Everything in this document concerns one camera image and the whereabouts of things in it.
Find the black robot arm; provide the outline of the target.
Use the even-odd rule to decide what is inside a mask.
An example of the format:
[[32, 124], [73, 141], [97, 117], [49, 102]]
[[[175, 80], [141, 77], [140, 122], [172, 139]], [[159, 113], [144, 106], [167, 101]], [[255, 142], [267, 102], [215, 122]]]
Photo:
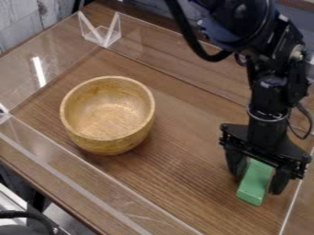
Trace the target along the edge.
[[292, 110], [310, 115], [302, 105], [310, 87], [303, 35], [274, 0], [187, 1], [200, 11], [202, 34], [220, 48], [215, 54], [206, 52], [178, 0], [164, 0], [191, 50], [208, 62], [232, 56], [247, 68], [248, 123], [220, 125], [228, 170], [240, 177], [248, 160], [274, 167], [268, 192], [278, 195], [290, 180], [305, 177], [311, 162], [288, 137]]

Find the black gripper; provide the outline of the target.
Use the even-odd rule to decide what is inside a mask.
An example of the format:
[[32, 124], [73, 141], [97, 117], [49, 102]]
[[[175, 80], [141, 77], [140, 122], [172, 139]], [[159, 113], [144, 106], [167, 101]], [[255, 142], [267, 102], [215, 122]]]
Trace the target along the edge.
[[275, 168], [268, 192], [279, 195], [291, 179], [303, 179], [311, 163], [309, 153], [288, 137], [291, 108], [264, 111], [247, 105], [248, 122], [222, 123], [219, 144], [223, 146], [228, 171], [240, 180], [247, 158]]

